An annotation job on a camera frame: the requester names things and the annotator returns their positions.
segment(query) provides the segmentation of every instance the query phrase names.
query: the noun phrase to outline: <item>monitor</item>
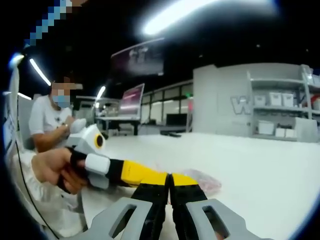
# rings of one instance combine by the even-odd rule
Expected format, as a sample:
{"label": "monitor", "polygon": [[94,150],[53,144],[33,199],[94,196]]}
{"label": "monitor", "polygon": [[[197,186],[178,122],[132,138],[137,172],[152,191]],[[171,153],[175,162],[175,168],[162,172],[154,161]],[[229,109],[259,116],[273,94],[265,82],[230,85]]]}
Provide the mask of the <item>monitor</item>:
{"label": "monitor", "polygon": [[185,126],[187,125],[187,114],[167,114],[166,126]]}
{"label": "monitor", "polygon": [[119,115],[141,116],[141,103],[144,94],[145,84],[140,84],[123,93],[119,105]]}

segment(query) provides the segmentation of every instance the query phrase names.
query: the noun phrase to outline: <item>cable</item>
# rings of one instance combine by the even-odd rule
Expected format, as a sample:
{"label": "cable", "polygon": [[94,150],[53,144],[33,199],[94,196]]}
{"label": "cable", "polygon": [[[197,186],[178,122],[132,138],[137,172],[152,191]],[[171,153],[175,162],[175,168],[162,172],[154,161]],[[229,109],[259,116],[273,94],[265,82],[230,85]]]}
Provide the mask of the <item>cable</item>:
{"label": "cable", "polygon": [[22,170],[22,164],[21,164],[21,159],[20,159],[20,153],[19,153],[19,148],[18,148],[18,143],[17,141],[15,141],[15,146],[16,146],[16,150],[17,150],[17,153],[18,153],[18,158],[19,158],[19,165],[20,165],[20,170],[21,170],[21,175],[22,175],[22,180],[23,180],[23,183],[24,183],[24,186],[25,186],[25,189],[29,195],[29,198],[35,208],[35,210],[37,211],[37,213],[39,214],[39,216],[41,217],[41,219],[44,221],[45,225],[48,227],[48,229],[52,232],[52,234],[56,237],[56,239],[60,239],[57,234],[52,230],[52,228],[49,226],[49,224],[46,222],[46,220],[44,219],[44,217],[41,215],[40,211],[37,209],[32,197],[31,197],[31,194],[29,192],[29,189],[28,189],[28,186],[27,186],[27,183],[26,183],[26,180],[25,180],[25,176],[24,176],[24,172]]}

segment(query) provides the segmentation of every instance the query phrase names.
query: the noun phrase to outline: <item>finger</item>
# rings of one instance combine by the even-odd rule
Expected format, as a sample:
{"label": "finger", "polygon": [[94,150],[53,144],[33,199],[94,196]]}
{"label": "finger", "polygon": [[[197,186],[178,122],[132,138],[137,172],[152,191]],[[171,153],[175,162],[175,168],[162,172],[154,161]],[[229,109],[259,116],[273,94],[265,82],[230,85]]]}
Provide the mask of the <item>finger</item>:
{"label": "finger", "polygon": [[68,148],[61,148],[60,149],[62,151],[62,159],[63,159],[63,162],[64,163],[70,163],[70,160],[71,160],[71,152]]}
{"label": "finger", "polygon": [[79,167],[79,168],[85,168],[86,167],[86,160],[80,160],[76,163],[76,165]]}
{"label": "finger", "polygon": [[61,171],[61,175],[63,176],[63,178],[70,184],[72,185],[74,188],[77,188],[77,189],[81,189],[82,186],[80,184],[80,182],[76,181],[68,171],[66,171],[65,169],[63,169]]}
{"label": "finger", "polygon": [[77,189],[76,187],[72,186],[68,181],[65,179],[63,180],[65,188],[71,193],[72,195],[76,195],[80,189]]}
{"label": "finger", "polygon": [[80,183],[80,185],[82,186],[86,186],[88,183],[87,183],[87,180],[80,177],[71,167],[68,167],[67,168],[67,172],[70,174],[70,176],[78,183]]}

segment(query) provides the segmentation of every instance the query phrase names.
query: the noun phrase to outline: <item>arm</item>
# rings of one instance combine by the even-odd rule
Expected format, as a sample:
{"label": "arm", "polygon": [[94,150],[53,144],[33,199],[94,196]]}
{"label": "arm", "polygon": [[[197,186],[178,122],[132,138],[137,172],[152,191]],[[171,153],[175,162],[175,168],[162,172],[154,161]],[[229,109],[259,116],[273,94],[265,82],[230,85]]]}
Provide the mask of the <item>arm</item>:
{"label": "arm", "polygon": [[39,153],[42,153],[52,149],[55,145],[57,145],[61,141],[61,138],[68,131],[69,131],[69,127],[66,125],[62,125],[51,132],[33,134],[32,138],[37,151]]}

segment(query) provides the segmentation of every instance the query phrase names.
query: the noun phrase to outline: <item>gray gripper part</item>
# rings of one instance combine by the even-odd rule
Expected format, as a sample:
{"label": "gray gripper part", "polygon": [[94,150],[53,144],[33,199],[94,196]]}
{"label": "gray gripper part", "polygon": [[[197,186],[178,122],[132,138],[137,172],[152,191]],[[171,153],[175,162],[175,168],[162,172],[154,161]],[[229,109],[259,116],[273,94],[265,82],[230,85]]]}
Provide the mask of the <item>gray gripper part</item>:
{"label": "gray gripper part", "polygon": [[188,202],[186,207],[193,219],[199,240],[217,240],[214,229],[218,233],[221,230],[221,224],[212,224],[205,211],[214,214],[217,221],[224,225],[228,234],[225,240],[272,240],[260,238],[248,231],[245,220],[216,199]]}
{"label": "gray gripper part", "polygon": [[151,202],[122,197],[94,217],[91,228],[86,232],[68,237],[68,240],[114,240],[113,234],[121,228],[121,220],[130,209],[135,209],[124,228],[121,240],[139,240]]}

